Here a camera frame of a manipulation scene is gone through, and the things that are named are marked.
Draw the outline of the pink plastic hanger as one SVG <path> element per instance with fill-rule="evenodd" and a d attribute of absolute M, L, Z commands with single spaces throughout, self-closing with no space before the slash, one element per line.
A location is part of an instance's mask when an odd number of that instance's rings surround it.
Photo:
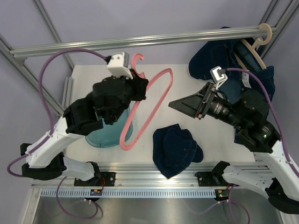
<path fill-rule="evenodd" d="M 119 139 L 119 146 L 123 151 L 129 151 L 130 149 L 132 149 L 136 145 L 136 143 L 138 142 L 140 137 L 143 135 L 143 133 L 145 132 L 147 127 L 149 126 L 150 122 L 154 118 L 155 114 L 157 113 L 158 109 L 162 105 L 164 99 L 168 95 L 168 93 L 173 85 L 174 73 L 171 68 L 166 68 L 166 69 L 163 69 L 160 72 L 158 72 L 156 75 L 154 75 L 150 79 L 150 81 L 147 85 L 147 88 L 146 88 L 146 93 L 148 93 L 148 91 L 151 89 L 151 87 L 154 86 L 162 76 L 167 75 L 167 74 L 169 75 L 169 82 L 168 82 L 164 92 L 162 93 L 160 98 L 157 99 L 157 102 L 155 105 L 153 103 L 150 103 L 151 112 L 148 112 L 148 117 L 145 119 L 143 125 L 137 131 L 137 134 L 135 135 L 135 137 L 129 143 L 127 143 L 126 136 L 127 136 L 128 130 L 130 128 L 130 125 L 133 122 L 133 119 L 135 118 L 137 110 L 139 109 L 140 105 L 145 105 L 145 103 L 142 103 L 141 101 L 136 101 L 134 103 L 132 109 L 130 110 L 130 114 L 128 115 L 128 118 L 126 120 L 126 123 L 123 127 L 123 130 L 121 132 L 120 139 Z"/>

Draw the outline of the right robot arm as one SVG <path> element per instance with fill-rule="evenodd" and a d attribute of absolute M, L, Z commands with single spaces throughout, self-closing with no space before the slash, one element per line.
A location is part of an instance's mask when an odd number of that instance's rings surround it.
<path fill-rule="evenodd" d="M 298 214 L 299 179 L 291 168 L 295 163 L 286 158 L 282 136 L 264 119 L 270 108 L 265 97 L 256 90 L 248 90 L 231 104 L 216 92 L 214 85 L 207 83 L 197 93 L 171 101 L 168 106 L 192 118 L 208 115 L 238 129 L 243 145 L 262 159 L 274 177 L 255 175 L 220 161 L 211 171 L 213 182 L 250 189 L 264 196 L 279 211 Z"/>

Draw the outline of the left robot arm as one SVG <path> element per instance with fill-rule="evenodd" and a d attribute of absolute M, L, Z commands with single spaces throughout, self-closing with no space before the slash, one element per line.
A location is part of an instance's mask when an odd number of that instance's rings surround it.
<path fill-rule="evenodd" d="M 23 143 L 21 154 L 26 163 L 21 167 L 23 177 L 52 180 L 62 175 L 95 186 L 101 180 L 97 163 L 81 162 L 64 155 L 63 150 L 77 140 L 118 121 L 131 101 L 146 99 L 149 81 L 138 76 L 107 77 L 93 85 L 85 98 L 74 101 L 54 125 L 52 133 L 34 144 Z"/>

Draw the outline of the dark denim skirt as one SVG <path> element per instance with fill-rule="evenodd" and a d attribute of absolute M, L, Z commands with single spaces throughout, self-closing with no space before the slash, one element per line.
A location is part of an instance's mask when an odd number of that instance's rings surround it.
<path fill-rule="evenodd" d="M 174 124 L 159 128 L 153 133 L 152 158 L 161 174 L 170 179 L 188 168 L 191 163 L 202 162 L 204 153 L 189 130 Z"/>

